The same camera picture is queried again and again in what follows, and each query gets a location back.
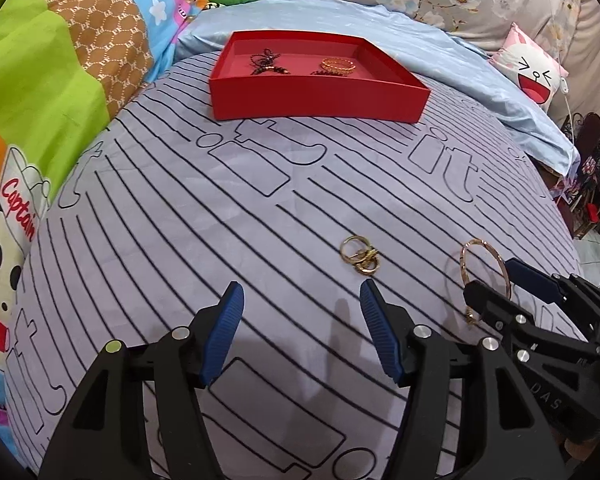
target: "brown patterned fabric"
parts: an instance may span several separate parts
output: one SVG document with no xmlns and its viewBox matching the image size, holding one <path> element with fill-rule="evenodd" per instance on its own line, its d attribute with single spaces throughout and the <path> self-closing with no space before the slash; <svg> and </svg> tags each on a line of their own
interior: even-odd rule
<svg viewBox="0 0 600 480">
<path fill-rule="evenodd" d="M 104 88 L 109 116 L 131 98 L 153 63 L 133 0 L 46 0 L 64 18 L 84 69 Z"/>
</svg>

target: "gold ring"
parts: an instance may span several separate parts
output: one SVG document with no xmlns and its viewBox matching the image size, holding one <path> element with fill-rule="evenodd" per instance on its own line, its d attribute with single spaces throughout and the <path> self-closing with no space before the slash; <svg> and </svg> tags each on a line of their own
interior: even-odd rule
<svg viewBox="0 0 600 480">
<path fill-rule="evenodd" d="M 469 275 L 466 272 L 466 252 L 469 249 L 469 247 L 472 245 L 480 245 L 480 246 L 484 247 L 485 249 L 487 249 L 489 251 L 491 256 L 493 256 L 496 259 L 498 266 L 500 267 L 500 270 L 504 277 L 507 299 L 510 300 L 511 299 L 511 281 L 509 280 L 509 273 L 507 272 L 507 267 L 504 264 L 504 260 L 498 254 L 498 251 L 496 251 L 496 249 L 494 249 L 494 247 L 491 244 L 485 242 L 484 240 L 480 240 L 480 238 L 474 238 L 473 240 L 469 240 L 467 243 L 464 244 L 464 246 L 462 246 L 462 250 L 460 251 L 460 275 L 462 276 L 462 282 L 464 283 L 464 285 L 466 286 L 466 284 L 469 283 L 469 281 L 471 281 L 469 279 Z M 466 307 L 466 322 L 468 324 L 477 324 L 478 323 L 478 319 L 475 315 L 474 310 L 468 305 Z"/>
<path fill-rule="evenodd" d="M 352 242 L 353 240 L 357 240 L 359 242 L 362 242 L 364 244 L 365 248 L 364 249 L 360 249 L 358 252 L 356 252 L 352 256 L 347 256 L 347 254 L 344 252 L 344 247 L 349 242 Z M 375 249 L 369 243 L 369 240 L 367 240 L 363 236 L 357 236 L 357 235 L 350 236 L 349 238 L 347 238 L 346 240 L 344 240 L 343 243 L 340 244 L 340 256 L 342 257 L 342 259 L 345 262 L 347 262 L 348 264 L 351 264 L 351 265 L 361 264 L 366 259 L 368 259 L 369 258 L 368 252 L 370 250 L 374 250 L 375 251 Z"/>
<path fill-rule="evenodd" d="M 339 75 L 349 75 L 356 69 L 353 62 L 341 57 L 326 57 L 322 60 L 320 66 L 327 72 Z"/>
<path fill-rule="evenodd" d="M 354 267 L 356 267 L 356 270 L 360 274 L 371 276 L 378 270 L 378 267 L 380 267 L 380 260 L 378 259 L 377 254 L 374 254 L 370 258 L 366 258 L 363 262 L 355 264 Z"/>
</svg>

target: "striped pattern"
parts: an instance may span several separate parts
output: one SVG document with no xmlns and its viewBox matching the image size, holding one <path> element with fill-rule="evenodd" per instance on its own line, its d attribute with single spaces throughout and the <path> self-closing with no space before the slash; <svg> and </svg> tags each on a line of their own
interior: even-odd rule
<svg viewBox="0 0 600 480">
<path fill-rule="evenodd" d="M 40 466 L 63 403 L 108 340 L 155 341 L 237 280 L 242 322 L 200 395 L 224 474 L 380 478 L 407 392 L 382 372 L 358 302 L 363 276 L 341 261 L 341 241 L 371 240 L 380 291 L 416 323 L 477 342 L 492 331 L 464 322 L 462 245 L 483 238 L 505 259 L 568 274 L 578 270 L 569 234 L 507 130 L 451 88 L 426 80 L 418 124 L 218 123 L 206 84 L 215 60 L 184 60 L 130 102 L 40 229 L 7 359 L 20 451 Z M 496 262 L 475 252 L 474 275 L 504 288 Z M 555 305 L 514 298 L 542 326 L 578 336 Z M 440 474 L 454 461 L 459 387 L 450 385 Z M 166 474 L 153 395 L 148 384 L 150 447 Z"/>
</svg>

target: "jewelry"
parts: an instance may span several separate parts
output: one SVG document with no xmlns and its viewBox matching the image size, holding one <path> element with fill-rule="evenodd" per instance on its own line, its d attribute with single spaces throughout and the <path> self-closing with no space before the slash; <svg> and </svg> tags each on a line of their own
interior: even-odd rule
<svg viewBox="0 0 600 480">
<path fill-rule="evenodd" d="M 500 270 L 504 277 L 507 299 L 510 300 L 511 299 L 511 281 L 509 280 L 509 273 L 507 272 L 507 267 L 505 267 L 505 265 L 504 265 L 504 260 L 498 254 L 498 251 L 496 251 L 496 249 L 494 249 L 491 244 L 485 242 L 484 240 L 480 240 L 480 238 L 474 238 L 473 240 L 469 240 L 467 243 L 464 244 L 464 246 L 462 246 L 462 250 L 460 251 L 460 275 L 462 276 L 462 282 L 464 283 L 464 285 L 466 285 L 467 283 L 469 283 L 471 281 L 469 279 L 469 275 L 466 272 L 466 252 L 469 249 L 469 247 L 472 245 L 480 245 L 480 246 L 484 247 L 485 249 L 487 249 L 490 252 L 491 256 L 493 256 L 496 259 L 498 266 L 500 267 Z M 467 324 L 469 324 L 469 325 L 477 325 L 478 324 L 478 321 L 479 321 L 478 317 L 475 315 L 474 310 L 469 305 L 466 306 L 465 317 L 466 317 L 465 321 L 467 322 Z"/>
<path fill-rule="evenodd" d="M 271 70 L 272 72 L 278 72 L 279 74 L 289 74 L 289 70 L 286 68 L 282 68 L 281 66 L 259 66 L 256 70 L 251 72 L 251 75 L 258 75 L 266 72 L 267 70 Z"/>
<path fill-rule="evenodd" d="M 281 66 L 275 66 L 276 59 L 280 57 L 280 54 L 274 54 L 268 48 L 264 49 L 262 54 L 253 54 L 249 57 L 251 64 L 256 69 L 251 72 L 251 75 L 262 74 L 263 72 L 272 71 L 278 72 L 279 74 L 289 74 L 289 70 L 282 68 Z"/>
<path fill-rule="evenodd" d="M 325 57 L 320 66 L 327 72 L 338 75 L 349 75 L 356 69 L 351 61 L 341 57 Z"/>
<path fill-rule="evenodd" d="M 335 72 L 327 72 L 326 70 L 315 70 L 311 72 L 311 75 L 339 75 L 344 76 L 345 74 L 336 74 Z"/>
<path fill-rule="evenodd" d="M 361 242 L 365 248 L 360 249 L 355 254 L 349 256 L 345 252 L 345 247 L 354 240 Z M 364 274 L 365 276 L 371 276 L 380 267 L 378 254 L 378 250 L 363 236 L 350 236 L 340 244 L 340 257 L 348 264 L 351 264 L 360 274 Z"/>
</svg>

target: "blue gripper pad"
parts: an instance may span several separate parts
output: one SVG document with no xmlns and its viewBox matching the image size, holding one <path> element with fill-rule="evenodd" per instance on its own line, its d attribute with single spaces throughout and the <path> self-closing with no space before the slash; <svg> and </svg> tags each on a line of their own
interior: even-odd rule
<svg viewBox="0 0 600 480">
<path fill-rule="evenodd" d="M 198 375 L 205 386 L 209 386 L 211 381 L 222 372 L 222 365 L 224 365 L 226 355 L 234 341 L 235 331 L 238 330 L 244 310 L 242 286 L 235 283 L 228 294 L 224 294 L 218 306 L 222 308 L 222 311 L 205 342 L 202 368 Z"/>
<path fill-rule="evenodd" d="M 400 362 L 400 345 L 380 305 L 380 301 L 384 303 L 384 300 L 378 296 L 378 289 L 372 280 L 366 280 L 360 285 L 360 308 L 378 352 L 382 370 L 397 384 L 404 375 Z"/>
<path fill-rule="evenodd" d="M 555 280 L 544 272 L 511 258 L 504 263 L 510 280 L 545 303 L 562 304 L 562 293 Z"/>
</svg>

